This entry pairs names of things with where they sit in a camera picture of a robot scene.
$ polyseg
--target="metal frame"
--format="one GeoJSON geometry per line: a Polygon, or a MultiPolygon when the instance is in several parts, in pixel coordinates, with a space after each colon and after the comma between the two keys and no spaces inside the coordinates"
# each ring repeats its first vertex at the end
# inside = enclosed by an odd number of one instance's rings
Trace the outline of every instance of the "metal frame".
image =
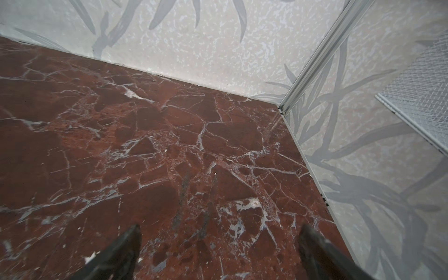
{"type": "Polygon", "coordinates": [[[434,148],[436,148],[439,152],[441,152],[444,156],[448,157],[448,149],[436,138],[432,137],[427,133],[426,129],[421,127],[417,122],[413,119],[408,118],[406,114],[404,114],[399,108],[397,108],[393,103],[389,102],[387,98],[378,93],[375,95],[375,98],[381,102],[384,106],[386,106],[389,110],[391,110],[397,117],[399,117],[402,121],[407,123],[410,127],[412,127],[418,134],[420,134],[426,141],[428,141],[434,148]]]}
{"type": "Polygon", "coordinates": [[[331,27],[316,52],[281,101],[279,109],[283,114],[286,115],[292,109],[294,104],[317,77],[322,68],[324,68],[325,64],[348,37],[350,31],[356,26],[373,2],[374,0],[351,0],[347,4],[342,14],[331,27]]]}

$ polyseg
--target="wallpaper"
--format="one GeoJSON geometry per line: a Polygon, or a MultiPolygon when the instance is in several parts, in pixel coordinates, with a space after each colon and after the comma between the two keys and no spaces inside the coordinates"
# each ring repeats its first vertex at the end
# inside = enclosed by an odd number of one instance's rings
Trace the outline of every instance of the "wallpaper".
{"type": "Polygon", "coordinates": [[[278,103],[346,3],[3,0],[0,34],[278,103]]]}
{"type": "Polygon", "coordinates": [[[375,99],[448,29],[446,1],[377,0],[286,120],[359,264],[448,275],[448,158],[375,99]]]}

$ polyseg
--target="aluminum corner profile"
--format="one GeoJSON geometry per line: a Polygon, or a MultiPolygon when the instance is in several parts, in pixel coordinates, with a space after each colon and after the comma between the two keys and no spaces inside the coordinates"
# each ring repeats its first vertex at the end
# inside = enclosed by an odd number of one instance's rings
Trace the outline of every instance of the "aluminum corner profile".
{"type": "Polygon", "coordinates": [[[347,39],[374,0],[351,0],[331,27],[316,52],[310,58],[293,86],[281,101],[279,108],[286,115],[299,100],[342,42],[347,39]]]}

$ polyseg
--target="leaf pattern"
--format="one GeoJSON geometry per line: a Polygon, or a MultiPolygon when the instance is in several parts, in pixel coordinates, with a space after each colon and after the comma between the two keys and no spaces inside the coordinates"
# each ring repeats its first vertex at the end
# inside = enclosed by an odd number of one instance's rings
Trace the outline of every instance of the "leaf pattern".
{"type": "Polygon", "coordinates": [[[428,172],[401,193],[395,192],[392,188],[379,181],[348,174],[329,163],[332,159],[346,157],[360,148],[381,139],[415,133],[407,124],[399,122],[373,129],[336,151],[330,149],[338,122],[339,105],[343,98],[354,90],[395,72],[394,69],[385,70],[370,75],[351,85],[343,86],[346,60],[347,41],[340,46],[337,65],[333,65],[333,61],[331,60],[324,67],[312,87],[310,87],[310,91],[306,96],[303,95],[299,99],[298,103],[293,107],[293,110],[288,114],[287,119],[293,131],[296,132],[295,136],[298,138],[298,142],[302,144],[323,130],[324,134],[320,147],[314,149],[311,155],[304,156],[310,164],[329,171],[336,179],[335,181],[337,183],[330,180],[319,181],[320,184],[333,190],[333,192],[326,192],[327,198],[330,201],[352,205],[358,211],[366,227],[369,229],[370,251],[364,269],[373,275],[377,272],[381,264],[386,279],[396,279],[396,276],[398,276],[401,280],[410,280],[420,264],[423,263],[438,279],[443,279],[448,272],[447,263],[429,248],[425,247],[424,242],[426,233],[428,232],[428,225],[418,214],[418,211],[428,213],[438,212],[441,208],[437,205],[430,204],[411,205],[408,202],[408,198],[435,183],[442,177],[445,177],[448,174],[448,169],[446,168],[448,166],[448,158],[443,158],[432,171],[428,172]],[[336,67],[334,89],[330,93],[321,92],[331,67],[336,67]],[[307,120],[301,126],[301,122],[304,121],[305,116],[321,104],[325,105],[325,109],[321,110],[317,121],[311,125],[310,120],[307,120]],[[328,116],[330,116],[329,120],[323,121],[328,116]],[[400,254],[396,253],[390,241],[386,239],[378,225],[371,218],[371,208],[366,204],[366,201],[378,205],[383,210],[386,219],[390,219],[397,227],[403,228],[402,232],[404,237],[400,254]]]}
{"type": "Polygon", "coordinates": [[[121,2],[120,0],[112,0],[112,2],[117,5],[119,8],[121,8],[121,2]]]}
{"type": "Polygon", "coordinates": [[[86,8],[82,4],[81,0],[69,0],[72,6],[75,8],[78,15],[81,17],[82,21],[86,24],[87,28],[92,32],[93,35],[96,35],[95,26],[93,25],[92,18],[87,12],[86,8]]]}
{"type": "MultiPolygon", "coordinates": [[[[283,84],[277,84],[277,83],[272,83],[275,86],[284,86],[286,88],[288,88],[287,85],[283,85],[283,84]]],[[[269,100],[269,102],[272,102],[274,104],[278,104],[280,103],[280,101],[282,101],[282,99],[285,97],[286,93],[284,94],[280,94],[280,95],[276,95],[276,94],[272,94],[272,93],[261,93],[259,95],[253,95],[251,96],[251,98],[255,98],[255,99],[267,99],[269,100]]]]}
{"type": "Polygon", "coordinates": [[[238,17],[240,19],[240,24],[241,24],[240,42],[242,42],[244,33],[246,32],[246,27],[247,27],[246,7],[244,6],[243,0],[233,0],[233,5],[235,6],[235,9],[237,9],[238,17]]]}
{"type": "Polygon", "coordinates": [[[432,46],[434,44],[434,40],[418,40],[416,43],[419,43],[425,47],[432,46]]]}
{"type": "Polygon", "coordinates": [[[291,86],[279,83],[279,82],[266,82],[267,84],[273,85],[273,86],[281,86],[287,90],[289,90],[291,88],[291,86]]]}
{"type": "Polygon", "coordinates": [[[196,25],[198,27],[199,19],[201,17],[201,0],[193,0],[194,13],[196,14],[196,25]]]}
{"type": "Polygon", "coordinates": [[[101,59],[103,50],[107,46],[112,47],[123,36],[131,24],[135,11],[141,2],[142,0],[129,0],[119,21],[112,28],[109,34],[106,34],[106,29],[109,26],[109,13],[106,12],[104,14],[100,23],[101,34],[92,46],[93,56],[96,59],[101,59]]]}
{"type": "Polygon", "coordinates": [[[14,28],[15,30],[19,31],[20,33],[24,34],[25,36],[33,39],[36,42],[39,42],[41,45],[46,46],[51,49],[55,49],[62,52],[68,52],[63,46],[51,41],[50,39],[47,39],[41,35],[37,35],[36,33],[29,32],[20,28],[14,28]]]}
{"type": "Polygon", "coordinates": [[[164,20],[165,16],[171,11],[175,3],[176,0],[160,0],[154,18],[149,24],[149,30],[153,30],[162,22],[162,20],[164,20]]]}
{"type": "Polygon", "coordinates": [[[288,76],[289,81],[292,84],[294,84],[294,82],[297,80],[296,75],[294,75],[294,73],[291,70],[289,70],[286,64],[284,65],[284,70],[286,71],[286,76],[288,76]]]}

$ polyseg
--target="white textured wall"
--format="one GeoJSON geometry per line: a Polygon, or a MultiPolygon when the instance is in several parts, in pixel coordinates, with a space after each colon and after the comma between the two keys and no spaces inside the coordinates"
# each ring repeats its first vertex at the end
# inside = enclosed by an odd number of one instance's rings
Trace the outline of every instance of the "white textured wall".
{"type": "Polygon", "coordinates": [[[448,158],[375,99],[448,29],[448,2],[376,0],[286,116],[360,265],[446,279],[448,158]]]}
{"type": "Polygon", "coordinates": [[[2,0],[0,34],[279,102],[343,7],[344,0],[2,0]]]}

